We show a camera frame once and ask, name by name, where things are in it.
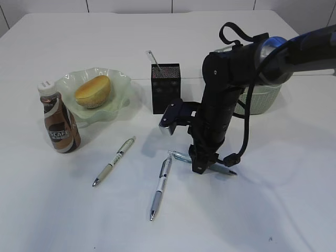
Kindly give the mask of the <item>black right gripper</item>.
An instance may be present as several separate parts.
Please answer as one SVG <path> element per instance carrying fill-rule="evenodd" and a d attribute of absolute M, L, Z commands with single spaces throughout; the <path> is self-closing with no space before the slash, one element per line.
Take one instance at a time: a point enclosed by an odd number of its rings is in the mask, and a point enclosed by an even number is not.
<path fill-rule="evenodd" d="M 257 47 L 235 47 L 226 52 L 210 52 L 205 57 L 205 89 L 195 115 L 197 122 L 188 129 L 193 137 L 188 151 L 193 172 L 203 174 L 210 166 L 209 158 L 225 165 L 216 151 L 224 143 L 239 96 L 246 88 L 253 89 L 258 81 L 257 54 Z"/>

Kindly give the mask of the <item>black blue right robot arm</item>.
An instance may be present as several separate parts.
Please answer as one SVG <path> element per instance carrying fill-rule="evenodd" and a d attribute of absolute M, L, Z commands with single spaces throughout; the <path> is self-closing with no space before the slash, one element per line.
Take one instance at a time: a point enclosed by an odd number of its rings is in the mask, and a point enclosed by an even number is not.
<path fill-rule="evenodd" d="M 198 174 L 215 163 L 231 167 L 240 162 L 247 149 L 251 100 L 256 86 L 280 85 L 295 72 L 335 67 L 333 25 L 290 40 L 268 33 L 248 36 L 232 22 L 224 27 L 232 29 L 238 38 L 228 40 L 220 31 L 220 40 L 231 45 L 231 50 L 210 52 L 205 57 L 202 65 L 205 89 L 195 122 L 188 129 L 193 138 L 189 148 L 192 170 Z M 243 143 L 237 153 L 219 159 L 217 150 L 225 141 L 236 106 L 244 110 Z"/>

